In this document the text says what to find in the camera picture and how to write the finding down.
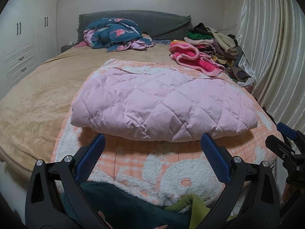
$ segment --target satin curtain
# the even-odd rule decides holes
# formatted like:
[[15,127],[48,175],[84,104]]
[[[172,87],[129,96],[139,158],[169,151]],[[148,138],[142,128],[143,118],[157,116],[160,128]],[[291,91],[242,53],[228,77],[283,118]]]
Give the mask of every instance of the satin curtain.
[[305,132],[305,15],[296,0],[244,0],[237,40],[252,95],[276,122]]

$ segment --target black clamp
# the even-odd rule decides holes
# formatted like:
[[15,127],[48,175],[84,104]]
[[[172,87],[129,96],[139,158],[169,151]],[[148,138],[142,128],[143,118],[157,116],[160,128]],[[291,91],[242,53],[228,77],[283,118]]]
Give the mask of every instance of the black clamp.
[[[202,135],[201,147],[216,177],[226,186],[196,229],[277,228],[279,200],[269,163],[250,164],[239,156],[232,157],[208,133]],[[236,218],[227,221],[245,181],[251,183],[240,212]]]
[[[98,134],[88,146],[60,162],[38,160],[26,196],[25,221],[30,229],[109,229],[87,200],[79,184],[88,180],[105,149],[105,138]],[[78,217],[71,219],[61,203],[55,180],[62,182],[68,200]]]
[[283,123],[277,124],[277,130],[288,139],[292,140],[301,154],[296,154],[292,147],[274,135],[266,139],[266,147],[283,160],[283,167],[287,169],[286,182],[291,185],[305,187],[305,135]]

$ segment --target white wardrobe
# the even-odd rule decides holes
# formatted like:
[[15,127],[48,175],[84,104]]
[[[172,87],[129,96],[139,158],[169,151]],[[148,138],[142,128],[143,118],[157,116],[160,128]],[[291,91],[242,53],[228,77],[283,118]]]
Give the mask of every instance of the white wardrobe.
[[9,0],[0,14],[0,99],[58,55],[57,0]]

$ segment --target wardrobe door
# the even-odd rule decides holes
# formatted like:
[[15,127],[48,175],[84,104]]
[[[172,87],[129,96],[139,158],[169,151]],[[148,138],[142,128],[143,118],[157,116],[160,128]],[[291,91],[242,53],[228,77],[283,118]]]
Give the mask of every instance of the wardrobe door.
[[0,61],[7,61],[19,53],[19,0],[9,0],[0,14]]
[[45,15],[47,17],[46,30],[46,53],[47,59],[54,58],[58,55],[57,51],[57,39],[56,39],[56,7],[57,0],[45,0],[46,10]]
[[37,0],[19,0],[19,47],[20,51],[28,50],[34,46],[35,40],[35,6]]
[[39,36],[37,46],[39,49],[39,64],[57,56],[56,40],[56,6],[57,0],[39,0],[37,6],[36,29]]

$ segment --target blue gripper pad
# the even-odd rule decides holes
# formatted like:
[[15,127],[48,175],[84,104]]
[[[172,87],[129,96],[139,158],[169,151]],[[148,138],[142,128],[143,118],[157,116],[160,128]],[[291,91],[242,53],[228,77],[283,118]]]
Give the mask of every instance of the blue gripper pad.
[[285,125],[282,122],[279,122],[276,125],[276,129],[290,140],[296,140],[296,138],[298,137],[295,130],[291,129],[289,126]]
[[86,182],[102,155],[106,146],[106,140],[104,135],[100,135],[97,140],[92,144],[90,149],[87,151],[86,155],[77,165],[76,177],[75,180],[78,184]]
[[210,136],[205,133],[201,137],[201,148],[208,159],[218,181],[228,185],[231,181],[230,167],[219,152],[218,146]]

